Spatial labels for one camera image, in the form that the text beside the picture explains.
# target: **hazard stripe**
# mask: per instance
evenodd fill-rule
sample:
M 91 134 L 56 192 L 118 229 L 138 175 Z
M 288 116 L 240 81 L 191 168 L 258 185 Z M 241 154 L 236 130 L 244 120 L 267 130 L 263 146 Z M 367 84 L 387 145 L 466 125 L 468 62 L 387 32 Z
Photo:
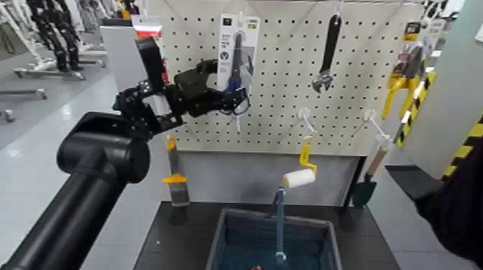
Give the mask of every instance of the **hazard stripe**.
M 457 169 L 461 166 L 466 158 L 471 154 L 473 148 L 481 143 L 483 139 L 483 116 L 481 116 L 478 122 L 470 129 L 468 137 L 464 140 L 464 143 L 456 151 L 453 160 L 450 165 L 444 170 L 443 181 L 447 180 Z
M 415 98 L 411 108 L 409 108 L 409 112 L 411 112 L 411 115 L 408 119 L 408 122 L 403 124 L 401 132 L 397 135 L 397 139 L 396 139 L 397 147 L 402 148 L 404 146 L 404 142 L 411 131 L 411 126 L 416 121 L 416 118 L 418 117 L 418 114 L 419 114 L 420 107 L 421 105 L 423 105 L 424 100 L 428 96 L 428 92 L 431 89 L 431 86 L 433 85 L 435 79 L 436 79 L 435 72 L 428 73 L 428 77 L 424 82 L 424 89 L 422 89 L 419 96 Z

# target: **black cylinder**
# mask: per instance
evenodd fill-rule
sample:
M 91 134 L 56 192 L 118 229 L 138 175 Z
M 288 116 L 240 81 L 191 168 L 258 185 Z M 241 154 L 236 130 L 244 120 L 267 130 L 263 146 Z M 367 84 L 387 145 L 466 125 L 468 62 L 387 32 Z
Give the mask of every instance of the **black cylinder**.
M 117 172 L 119 181 L 138 183 L 150 168 L 150 149 L 147 142 L 116 134 L 75 132 L 60 145 L 57 153 L 59 168 L 73 173 L 86 151 L 101 147 Z
M 101 147 L 79 161 L 1 270 L 79 269 L 126 187 Z

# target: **pegboard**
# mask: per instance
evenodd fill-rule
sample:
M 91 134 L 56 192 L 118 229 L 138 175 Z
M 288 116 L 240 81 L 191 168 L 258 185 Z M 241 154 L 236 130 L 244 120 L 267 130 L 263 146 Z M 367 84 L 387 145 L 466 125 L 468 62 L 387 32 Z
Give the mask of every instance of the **pegboard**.
M 332 1 L 151 1 L 149 14 L 162 19 L 171 80 L 201 60 L 217 58 L 220 14 L 243 11 L 262 20 L 252 106 L 240 119 L 241 131 L 222 113 L 186 116 L 187 124 L 173 131 L 179 149 L 296 154 L 309 134 L 297 112 L 307 107 L 318 130 L 313 154 L 367 155 L 376 131 L 362 117 L 367 109 L 381 111 L 400 35 L 422 8 L 392 1 L 345 3 L 334 81 L 318 94 L 311 81 L 321 66 L 334 10 Z

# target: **blue tray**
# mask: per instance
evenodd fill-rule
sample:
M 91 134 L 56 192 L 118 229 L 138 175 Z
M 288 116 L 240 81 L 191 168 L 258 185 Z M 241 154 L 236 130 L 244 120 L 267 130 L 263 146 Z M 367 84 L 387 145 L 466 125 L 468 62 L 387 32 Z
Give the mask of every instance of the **blue tray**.
M 286 264 L 277 265 L 276 219 L 266 213 L 224 208 L 206 270 L 342 270 L 331 222 L 286 217 Z

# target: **black table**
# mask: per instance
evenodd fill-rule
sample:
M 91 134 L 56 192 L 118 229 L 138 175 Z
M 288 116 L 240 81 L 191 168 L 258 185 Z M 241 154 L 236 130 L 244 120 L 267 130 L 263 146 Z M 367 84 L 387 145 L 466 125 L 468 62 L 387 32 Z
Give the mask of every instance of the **black table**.
M 151 225 L 135 270 L 203 270 L 221 209 L 266 212 L 269 205 L 194 202 L 177 209 L 163 202 Z M 329 220 L 336 229 L 344 270 L 399 270 L 389 246 L 366 208 L 289 205 L 287 215 Z

